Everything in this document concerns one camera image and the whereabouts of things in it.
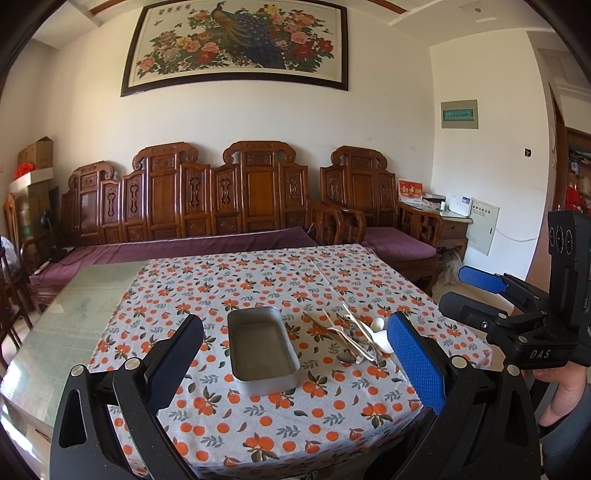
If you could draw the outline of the person's right hand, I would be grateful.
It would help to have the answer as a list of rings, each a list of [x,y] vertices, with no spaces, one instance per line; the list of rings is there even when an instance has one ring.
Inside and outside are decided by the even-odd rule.
[[[560,368],[533,371],[537,380],[556,383],[557,389],[539,425],[549,427],[570,414],[579,404],[587,385],[587,368],[572,362]]]

